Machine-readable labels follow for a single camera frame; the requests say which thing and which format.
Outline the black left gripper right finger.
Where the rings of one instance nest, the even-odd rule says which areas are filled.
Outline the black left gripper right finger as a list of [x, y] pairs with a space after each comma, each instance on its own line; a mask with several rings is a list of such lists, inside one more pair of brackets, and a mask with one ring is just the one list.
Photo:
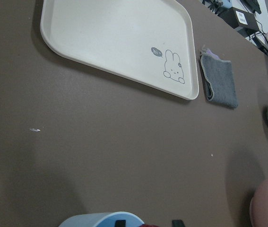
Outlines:
[[181, 219], [174, 219], [172, 220], [172, 227], [185, 227], [185, 224]]

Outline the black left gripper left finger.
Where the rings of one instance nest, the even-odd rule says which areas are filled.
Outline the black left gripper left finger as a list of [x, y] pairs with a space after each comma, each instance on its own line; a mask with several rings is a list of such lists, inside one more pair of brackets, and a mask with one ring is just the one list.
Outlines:
[[115, 227], [126, 227], [126, 220], [117, 220], [115, 221]]

